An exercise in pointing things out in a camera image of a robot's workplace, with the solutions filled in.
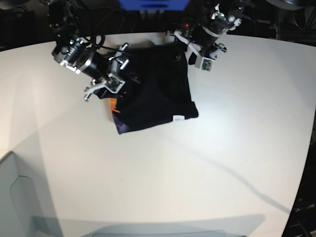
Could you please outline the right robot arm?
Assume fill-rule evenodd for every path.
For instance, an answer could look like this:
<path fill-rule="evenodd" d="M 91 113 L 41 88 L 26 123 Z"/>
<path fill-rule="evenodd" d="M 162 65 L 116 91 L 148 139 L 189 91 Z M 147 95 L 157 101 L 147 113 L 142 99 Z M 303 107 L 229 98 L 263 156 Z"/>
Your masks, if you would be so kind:
<path fill-rule="evenodd" d="M 84 89 L 85 101 L 91 95 L 99 99 L 122 98 L 126 81 L 119 75 L 129 64 L 128 43 L 116 48 L 104 46 L 105 37 L 99 43 L 81 35 L 79 20 L 71 0 L 45 0 L 48 5 L 48 22 L 56 36 L 54 60 L 75 74 L 90 77 L 90 86 Z"/>

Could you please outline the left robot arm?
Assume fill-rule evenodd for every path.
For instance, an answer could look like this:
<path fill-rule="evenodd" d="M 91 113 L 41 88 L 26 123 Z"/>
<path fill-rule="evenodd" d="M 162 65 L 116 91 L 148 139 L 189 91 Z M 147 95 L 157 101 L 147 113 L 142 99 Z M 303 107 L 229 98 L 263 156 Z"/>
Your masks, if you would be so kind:
<path fill-rule="evenodd" d="M 218 55 L 227 52 L 217 40 L 240 26 L 243 12 L 250 5 L 249 0 L 203 0 L 198 17 L 183 18 L 167 34 L 191 51 L 189 65 L 209 72 Z"/>

